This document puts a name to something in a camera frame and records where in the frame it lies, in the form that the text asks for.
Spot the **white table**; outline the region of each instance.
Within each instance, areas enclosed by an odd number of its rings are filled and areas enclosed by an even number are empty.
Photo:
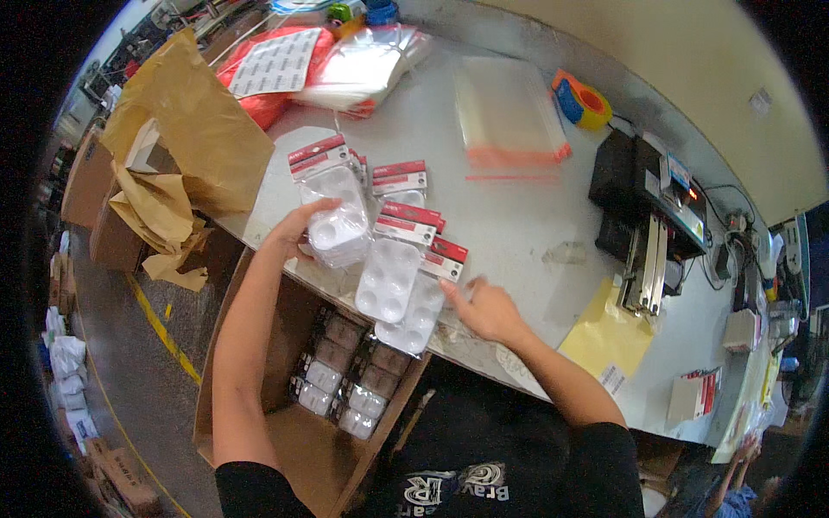
[[[455,114],[453,63],[463,54],[491,55],[478,47],[438,40],[433,54],[403,78],[371,119],[340,119],[346,141],[368,156],[369,167],[424,159],[429,167],[427,207],[448,222],[444,235],[469,248],[463,276],[486,274],[513,296],[521,314],[550,346],[558,347],[605,277],[622,265],[596,250],[601,212],[588,199],[598,145],[607,136],[587,133],[564,120],[573,156],[560,167],[559,184],[470,182]],[[288,173],[287,154],[334,134],[332,112],[291,108],[269,131],[276,152],[250,216],[217,219],[231,234],[257,249],[269,230],[299,203]],[[557,264],[549,250],[580,242],[584,264]],[[309,264],[286,271],[330,299],[356,311],[354,292],[361,265],[331,271]],[[636,375],[618,395],[628,425],[651,433],[703,443],[716,413],[695,422],[668,424],[672,380],[694,369],[726,363],[720,338],[731,290],[714,292],[697,264],[679,298],[667,302],[667,318]],[[503,346],[483,342],[444,310],[429,349],[506,385],[545,398],[526,368]]]

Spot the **red cardboard header card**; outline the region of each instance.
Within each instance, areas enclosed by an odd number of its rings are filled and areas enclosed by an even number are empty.
[[[346,138],[334,135],[290,153],[288,165],[291,167],[291,177],[298,182],[309,175],[344,163],[347,159]]]
[[[456,283],[461,276],[468,254],[469,250],[464,247],[435,237],[429,250],[424,254],[420,269]]]
[[[387,201],[377,216],[374,231],[379,235],[429,246],[438,231],[439,222],[440,213],[437,211]]]
[[[390,192],[425,188],[425,160],[375,167],[371,175],[371,191],[375,196],[389,194]]]

